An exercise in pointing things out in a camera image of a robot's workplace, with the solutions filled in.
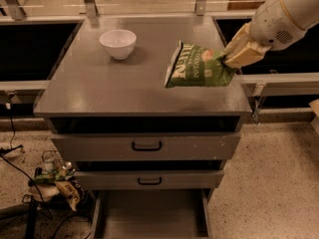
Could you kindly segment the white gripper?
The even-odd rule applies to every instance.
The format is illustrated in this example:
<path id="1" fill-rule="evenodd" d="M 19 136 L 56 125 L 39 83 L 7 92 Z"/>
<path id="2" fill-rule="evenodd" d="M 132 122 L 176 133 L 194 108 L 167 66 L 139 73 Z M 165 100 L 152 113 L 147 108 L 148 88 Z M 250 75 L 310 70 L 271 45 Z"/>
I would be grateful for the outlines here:
<path id="1" fill-rule="evenodd" d="M 270 49 L 288 48 L 305 36 L 304 16 L 300 0 L 267 0 L 227 44 L 223 63 L 238 69 L 261 61 Z"/>

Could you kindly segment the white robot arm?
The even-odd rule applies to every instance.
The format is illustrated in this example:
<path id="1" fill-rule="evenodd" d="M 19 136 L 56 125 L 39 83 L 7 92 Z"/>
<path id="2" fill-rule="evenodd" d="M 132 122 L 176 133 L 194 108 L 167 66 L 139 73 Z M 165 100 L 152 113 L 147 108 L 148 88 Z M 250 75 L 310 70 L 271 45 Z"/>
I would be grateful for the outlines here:
<path id="1" fill-rule="evenodd" d="M 223 63 L 234 69 L 261 61 L 301 40 L 319 22 L 319 0 L 267 0 L 233 36 Z"/>

